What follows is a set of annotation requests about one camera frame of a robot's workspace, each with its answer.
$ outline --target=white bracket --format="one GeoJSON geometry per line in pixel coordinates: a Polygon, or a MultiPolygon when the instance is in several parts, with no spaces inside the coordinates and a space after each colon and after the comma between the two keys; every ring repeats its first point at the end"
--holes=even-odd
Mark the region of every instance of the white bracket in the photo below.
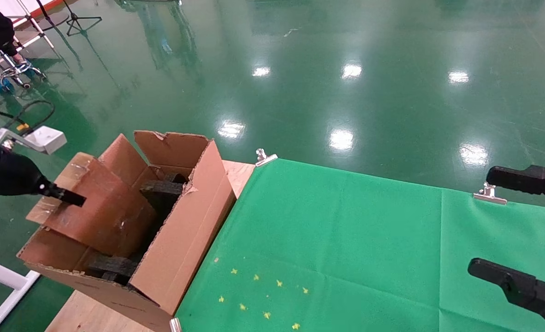
{"type": "Polygon", "coordinates": [[[256,163],[256,167],[260,167],[264,164],[268,164],[269,162],[277,159],[277,155],[267,155],[264,153],[264,149],[258,149],[256,150],[256,155],[258,156],[258,162],[256,163]]]}
{"type": "Polygon", "coordinates": [[[479,200],[488,201],[488,202],[495,202],[496,204],[506,205],[506,203],[508,202],[506,199],[496,197],[495,188],[496,188],[495,185],[491,185],[487,182],[484,182],[484,188],[480,189],[478,193],[473,193],[473,198],[477,198],[479,200]]]}

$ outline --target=white frame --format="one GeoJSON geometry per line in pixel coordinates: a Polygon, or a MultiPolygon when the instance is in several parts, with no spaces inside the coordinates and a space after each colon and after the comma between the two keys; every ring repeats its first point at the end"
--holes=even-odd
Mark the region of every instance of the white frame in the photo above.
{"type": "Polygon", "coordinates": [[[28,292],[29,288],[39,278],[39,273],[30,271],[26,277],[19,275],[11,269],[7,269],[0,265],[0,283],[13,288],[12,293],[0,305],[0,324],[14,309],[16,304],[28,292]]]}

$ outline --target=tripod stand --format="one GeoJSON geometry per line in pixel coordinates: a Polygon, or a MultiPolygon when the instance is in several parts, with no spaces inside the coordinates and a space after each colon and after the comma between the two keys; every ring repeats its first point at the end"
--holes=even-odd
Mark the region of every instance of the tripod stand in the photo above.
{"type": "Polygon", "coordinates": [[[70,28],[68,29],[68,33],[67,35],[68,36],[73,36],[73,35],[76,35],[76,34],[81,34],[82,32],[85,32],[85,31],[88,31],[90,28],[92,28],[94,25],[97,25],[100,21],[102,21],[102,17],[100,16],[93,16],[93,17],[79,17],[78,15],[76,15],[73,11],[72,11],[72,8],[70,8],[70,6],[68,5],[68,2],[66,2],[66,0],[63,0],[64,1],[64,4],[66,6],[66,8],[68,8],[68,10],[70,11],[70,19],[68,20],[68,25],[70,26],[70,28]],[[80,25],[80,22],[79,22],[79,19],[96,19],[96,22],[93,23],[93,25],[90,25],[88,28],[86,29],[83,29],[82,28],[82,25],[80,25]],[[70,34],[70,32],[72,31],[72,29],[76,29],[78,30],[78,32],[74,33],[74,34],[70,34]]]}

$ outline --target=cardboard flap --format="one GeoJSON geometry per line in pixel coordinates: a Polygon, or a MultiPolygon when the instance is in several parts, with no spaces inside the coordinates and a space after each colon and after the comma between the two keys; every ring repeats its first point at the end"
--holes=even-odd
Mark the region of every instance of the cardboard flap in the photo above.
{"type": "Polygon", "coordinates": [[[148,167],[146,161],[123,134],[119,134],[98,160],[129,187],[133,186],[148,167]]]}
{"type": "Polygon", "coordinates": [[[39,227],[16,257],[61,270],[81,270],[96,252],[52,229],[39,227]]]}
{"type": "MultiPolygon", "coordinates": [[[[54,183],[60,188],[74,190],[78,181],[86,173],[87,167],[94,157],[85,153],[77,153],[70,162],[65,166],[64,170],[59,173],[54,183]]],[[[33,206],[26,220],[34,221],[38,224],[43,224],[60,206],[62,201],[53,197],[41,197],[37,204],[33,206]]]]}
{"type": "Polygon", "coordinates": [[[137,130],[135,141],[150,164],[193,168],[207,147],[209,139],[202,135],[137,130]]]}
{"type": "Polygon", "coordinates": [[[83,174],[73,191],[87,200],[82,207],[62,204],[51,212],[44,225],[106,255],[128,256],[137,249],[155,211],[105,164],[91,156],[78,155],[87,157],[87,165],[81,167],[83,174]]]}
{"type": "Polygon", "coordinates": [[[208,143],[190,183],[176,202],[129,283],[173,314],[215,225],[235,196],[214,141],[208,143]]]}

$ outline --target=metal binder clip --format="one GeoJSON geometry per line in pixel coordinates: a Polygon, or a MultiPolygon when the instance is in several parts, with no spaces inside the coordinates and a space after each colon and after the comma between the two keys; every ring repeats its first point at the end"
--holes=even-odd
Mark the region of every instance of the metal binder clip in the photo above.
{"type": "Polygon", "coordinates": [[[478,193],[473,193],[473,198],[477,198],[479,200],[488,201],[488,202],[495,202],[497,204],[506,205],[508,202],[504,198],[496,197],[494,195],[495,193],[495,185],[491,185],[487,182],[484,182],[484,188],[480,189],[478,193]]]}
{"type": "Polygon", "coordinates": [[[264,153],[264,149],[256,150],[256,155],[258,155],[258,162],[256,163],[256,167],[260,167],[278,158],[275,154],[267,156],[267,154],[264,153]]]}
{"type": "Polygon", "coordinates": [[[180,321],[176,317],[170,320],[170,329],[172,332],[182,332],[180,321]]]}

